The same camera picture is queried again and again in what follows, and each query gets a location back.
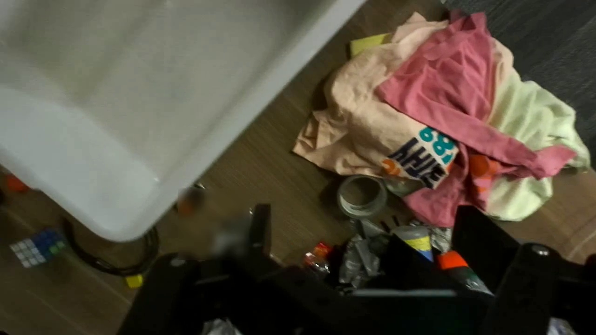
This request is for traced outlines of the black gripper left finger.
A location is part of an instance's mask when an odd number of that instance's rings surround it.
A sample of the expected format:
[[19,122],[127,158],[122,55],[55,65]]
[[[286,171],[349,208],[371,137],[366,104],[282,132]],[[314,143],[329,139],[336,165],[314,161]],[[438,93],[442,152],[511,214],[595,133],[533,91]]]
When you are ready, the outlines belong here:
[[269,264],[271,206],[252,208],[247,234],[198,260],[193,253],[168,253],[148,271],[118,335],[200,335],[204,325],[228,318],[248,282],[239,266]]

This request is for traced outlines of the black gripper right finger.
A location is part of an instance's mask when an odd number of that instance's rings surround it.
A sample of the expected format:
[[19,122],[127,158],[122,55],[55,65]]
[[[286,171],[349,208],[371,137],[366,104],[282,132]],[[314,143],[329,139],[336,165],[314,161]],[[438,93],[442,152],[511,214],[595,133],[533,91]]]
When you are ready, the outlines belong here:
[[541,241],[517,241],[481,210],[463,206],[455,249],[494,292],[487,335],[548,335],[554,318],[576,335],[596,335],[596,264],[567,260]]

